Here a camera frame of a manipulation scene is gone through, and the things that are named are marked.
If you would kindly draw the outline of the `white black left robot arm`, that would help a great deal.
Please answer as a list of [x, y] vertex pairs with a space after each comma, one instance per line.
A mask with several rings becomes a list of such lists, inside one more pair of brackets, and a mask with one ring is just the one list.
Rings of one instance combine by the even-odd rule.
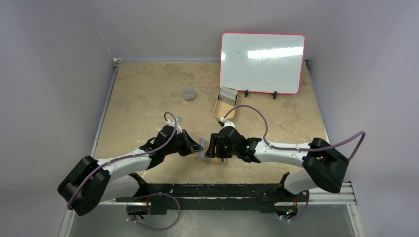
[[161, 164], [171, 154], [188, 156], [200, 152], [203, 147], [195, 142], [186, 130], [164, 126], [156, 135], [128, 154], [109, 159], [85, 156], [59, 184], [57, 191], [67, 202], [69, 210], [79, 216], [90, 213], [99, 203], [130, 197], [141, 202], [147, 197], [147, 188], [132, 184], [128, 191], [119, 192], [117, 186], [138, 182], [135, 172], [145, 171]]

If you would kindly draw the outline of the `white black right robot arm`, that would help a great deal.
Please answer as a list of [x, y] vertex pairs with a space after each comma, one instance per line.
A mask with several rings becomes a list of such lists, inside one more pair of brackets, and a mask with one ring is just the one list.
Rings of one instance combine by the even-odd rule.
[[339, 193], [349, 165], [349, 159], [335, 148], [328, 150], [328, 143], [314, 138], [310, 143], [283, 144], [274, 149], [261, 138], [245, 138], [236, 128], [226, 126], [211, 134], [204, 156], [228, 159], [236, 156], [246, 163], [282, 163], [300, 167], [295, 173], [285, 173], [277, 188], [280, 199], [289, 201], [297, 194], [320, 188]]

